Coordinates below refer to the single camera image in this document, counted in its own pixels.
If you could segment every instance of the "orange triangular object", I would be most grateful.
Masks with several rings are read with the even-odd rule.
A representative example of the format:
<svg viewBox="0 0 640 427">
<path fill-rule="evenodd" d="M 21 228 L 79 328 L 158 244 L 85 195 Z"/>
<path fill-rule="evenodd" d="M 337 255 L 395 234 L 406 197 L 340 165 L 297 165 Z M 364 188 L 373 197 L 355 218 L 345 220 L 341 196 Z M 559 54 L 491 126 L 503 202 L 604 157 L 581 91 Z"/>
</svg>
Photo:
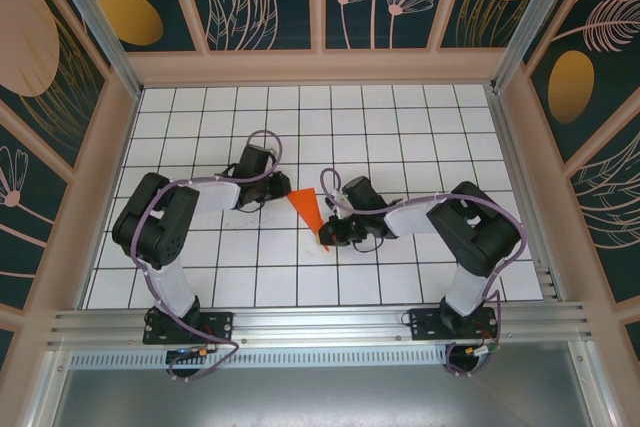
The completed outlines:
<svg viewBox="0 0 640 427">
<path fill-rule="evenodd" d="M 317 234 L 324 221 L 320 215 L 315 189 L 296 190 L 291 192 L 287 198 L 298 211 L 302 220 L 309 226 L 311 232 Z"/>
</svg>

